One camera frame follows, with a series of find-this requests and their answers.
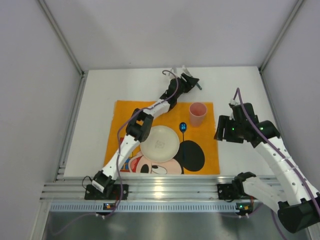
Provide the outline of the orange cartoon mouse towel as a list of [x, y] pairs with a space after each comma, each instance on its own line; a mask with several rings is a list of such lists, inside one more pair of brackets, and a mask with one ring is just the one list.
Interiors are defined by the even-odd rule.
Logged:
[[[148, 107], [150, 101], [118, 100], [114, 105], [113, 119], [111, 121], [108, 142], [104, 157], [106, 165], [118, 149], [117, 131], [127, 121], [136, 108]], [[190, 124], [190, 102], [179, 102], [168, 113], [157, 117], [153, 126], [167, 126], [173, 129], [180, 141], [180, 148], [173, 159], [164, 163], [155, 163], [148, 160], [139, 147], [137, 147], [125, 161], [121, 171], [123, 173], [146, 174], [171, 174], [171, 175], [218, 175], [220, 174], [218, 143], [214, 139], [215, 116], [214, 105], [211, 102], [204, 103], [207, 114], [202, 124], [194, 127]], [[182, 141], [183, 135], [179, 125], [186, 123], [184, 134], [185, 160], [183, 160]]]

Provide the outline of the blue metallic spoon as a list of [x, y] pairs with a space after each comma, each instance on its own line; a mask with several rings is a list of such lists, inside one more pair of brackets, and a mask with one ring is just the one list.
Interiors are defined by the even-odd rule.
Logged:
[[179, 124], [179, 130], [182, 133], [182, 159], [183, 161], [186, 158], [186, 153], [185, 153], [185, 132], [187, 130], [187, 124], [185, 122], [181, 122]]

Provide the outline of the fork with teal handle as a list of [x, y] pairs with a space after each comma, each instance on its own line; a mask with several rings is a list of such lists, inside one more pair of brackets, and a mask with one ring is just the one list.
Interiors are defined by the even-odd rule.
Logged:
[[[181, 68], [182, 68], [182, 71], [186, 74], [186, 75], [188, 75], [189, 77], [194, 77], [190, 72], [189, 72], [189, 70], [187, 69], [187, 67], [185, 66], [185, 65], [182, 65], [181, 66]], [[203, 90], [203, 88], [200, 86], [200, 84], [197, 82], [196, 83], [196, 86], [202, 91]]]

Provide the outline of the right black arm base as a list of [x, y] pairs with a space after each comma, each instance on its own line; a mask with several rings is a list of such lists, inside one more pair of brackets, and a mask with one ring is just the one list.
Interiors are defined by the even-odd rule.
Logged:
[[217, 184], [218, 199], [231, 203], [234, 200], [249, 200], [251, 197], [245, 193], [243, 182], [256, 177], [252, 172], [241, 172], [233, 178], [231, 183]]

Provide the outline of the cream round plate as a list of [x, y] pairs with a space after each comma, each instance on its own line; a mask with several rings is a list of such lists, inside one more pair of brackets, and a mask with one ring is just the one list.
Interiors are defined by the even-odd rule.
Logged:
[[174, 158], [180, 148], [177, 133], [164, 125], [153, 126], [149, 136], [140, 144], [140, 151], [148, 160], [164, 163]]

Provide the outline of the pink plastic cup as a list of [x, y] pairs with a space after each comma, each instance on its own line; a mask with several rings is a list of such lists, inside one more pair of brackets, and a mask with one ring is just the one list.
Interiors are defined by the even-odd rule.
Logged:
[[194, 102], [189, 106], [189, 121], [193, 127], [199, 127], [207, 114], [207, 107], [202, 102]]

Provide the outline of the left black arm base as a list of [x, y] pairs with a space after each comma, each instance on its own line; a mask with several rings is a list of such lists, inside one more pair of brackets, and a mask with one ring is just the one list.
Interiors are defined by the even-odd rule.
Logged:
[[85, 200], [127, 200], [129, 195], [128, 184], [113, 184], [107, 193], [102, 193], [97, 190], [92, 184], [88, 184], [85, 188]]

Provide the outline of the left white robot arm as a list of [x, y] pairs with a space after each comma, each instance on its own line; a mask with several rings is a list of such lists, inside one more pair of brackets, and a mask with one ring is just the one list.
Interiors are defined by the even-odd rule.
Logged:
[[180, 76], [176, 76], [169, 70], [163, 70], [162, 73], [169, 73], [174, 77], [170, 80], [167, 90], [152, 105], [136, 108], [132, 112], [131, 117], [116, 133], [118, 149], [91, 181], [96, 191], [106, 197], [111, 194], [113, 185], [120, 176], [120, 165], [128, 159], [135, 148], [148, 138], [154, 119], [171, 111], [176, 106], [178, 98], [190, 92], [200, 81], [186, 73]]

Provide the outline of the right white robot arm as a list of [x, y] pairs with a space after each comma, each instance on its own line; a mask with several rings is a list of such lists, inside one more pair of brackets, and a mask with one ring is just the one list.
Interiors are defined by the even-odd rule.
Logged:
[[280, 132], [269, 121], [259, 121], [251, 103], [229, 103], [230, 116], [220, 115], [214, 139], [249, 142], [266, 161], [282, 190], [276, 190], [252, 172], [233, 178], [227, 191], [218, 188], [219, 199], [233, 201], [253, 197], [269, 207], [282, 226], [296, 233], [320, 222], [320, 191], [300, 171], [288, 153]]

